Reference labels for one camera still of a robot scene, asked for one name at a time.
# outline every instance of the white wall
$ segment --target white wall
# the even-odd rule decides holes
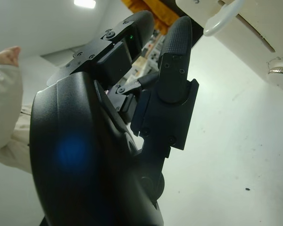
[[[0,51],[19,45],[27,58],[83,45],[96,34],[110,1],[88,9],[74,0],[0,0]]]
[[[120,21],[132,15],[132,12],[121,2],[121,0],[111,0],[105,14],[97,29],[97,33],[105,32],[114,28]]]
[[[165,226],[283,226],[283,90],[215,38],[193,48],[188,78],[200,89],[163,170]]]

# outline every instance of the screw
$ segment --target screw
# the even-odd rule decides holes
[[[170,145],[174,145],[176,143],[176,138],[174,136],[169,136],[168,142]]]
[[[141,129],[141,135],[147,137],[150,134],[150,130],[148,128]]]
[[[115,32],[108,32],[107,34],[106,34],[106,39],[111,39],[111,38],[113,38],[115,36]]]
[[[125,89],[124,89],[123,87],[121,87],[121,88],[118,89],[118,92],[119,92],[119,93],[123,93],[124,90],[125,90]]]

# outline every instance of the metal object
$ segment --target metal object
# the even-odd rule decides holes
[[[115,33],[109,40],[103,33],[76,52],[84,53],[80,61],[73,59],[36,94],[30,158],[46,213],[42,223],[163,226],[157,202],[164,190],[162,168],[171,147],[184,148],[198,83],[187,81],[191,20],[186,16],[169,29],[159,73],[117,84],[153,29],[150,12],[132,15],[109,31]],[[179,41],[182,35],[188,38]],[[178,76],[179,69],[186,73]],[[144,139],[139,151],[129,122]]]
[[[121,87],[121,88],[118,89],[118,92],[119,92],[119,93],[123,93],[124,91],[125,91],[125,89],[124,89],[123,87]]]
[[[115,32],[108,32],[107,34],[106,34],[106,38],[107,39],[111,39],[111,38],[113,38],[115,36]]]

